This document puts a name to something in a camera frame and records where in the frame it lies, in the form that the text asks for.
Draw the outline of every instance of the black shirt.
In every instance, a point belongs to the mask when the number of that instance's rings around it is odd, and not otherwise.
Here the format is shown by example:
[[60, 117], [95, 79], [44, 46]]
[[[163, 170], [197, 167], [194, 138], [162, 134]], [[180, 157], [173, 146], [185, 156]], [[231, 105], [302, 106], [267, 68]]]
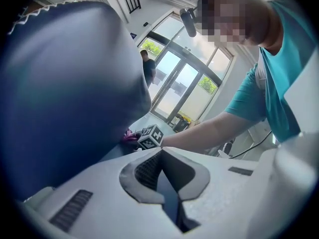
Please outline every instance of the black shirt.
[[148, 61], [143, 61], [143, 70], [145, 78], [152, 78], [152, 70], [156, 68], [155, 61], [149, 59]]

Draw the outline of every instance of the man in teal shirt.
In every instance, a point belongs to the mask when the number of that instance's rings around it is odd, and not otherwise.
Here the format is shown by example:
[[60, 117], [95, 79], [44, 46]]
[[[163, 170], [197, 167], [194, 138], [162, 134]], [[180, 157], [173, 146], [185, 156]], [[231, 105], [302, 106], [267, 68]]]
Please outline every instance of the man in teal shirt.
[[258, 45], [260, 57], [224, 112], [166, 137], [163, 146], [202, 151], [227, 142], [265, 118], [279, 142], [297, 135], [300, 128], [284, 94], [317, 44], [298, 5], [293, 0], [199, 0], [197, 7], [199, 27], [208, 35], [213, 32], [215, 38]]

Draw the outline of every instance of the wall sign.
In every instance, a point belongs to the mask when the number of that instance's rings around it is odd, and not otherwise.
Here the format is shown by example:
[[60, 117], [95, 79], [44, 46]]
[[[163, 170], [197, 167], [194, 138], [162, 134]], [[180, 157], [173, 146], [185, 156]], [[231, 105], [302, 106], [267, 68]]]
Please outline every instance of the wall sign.
[[136, 34], [133, 34], [133, 33], [130, 33], [130, 34], [133, 39], [137, 36]]

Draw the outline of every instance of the teal t-shirt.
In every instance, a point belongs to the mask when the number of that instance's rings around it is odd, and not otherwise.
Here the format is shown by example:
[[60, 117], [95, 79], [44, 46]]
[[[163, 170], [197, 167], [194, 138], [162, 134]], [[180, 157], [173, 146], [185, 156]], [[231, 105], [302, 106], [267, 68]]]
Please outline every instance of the teal t-shirt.
[[260, 48], [266, 70], [265, 92], [257, 86], [255, 64], [225, 111], [255, 122], [267, 118], [276, 139], [283, 142], [300, 132], [284, 94], [308, 62], [317, 39], [294, 2], [278, 0], [270, 4], [281, 19], [284, 38], [276, 55]]

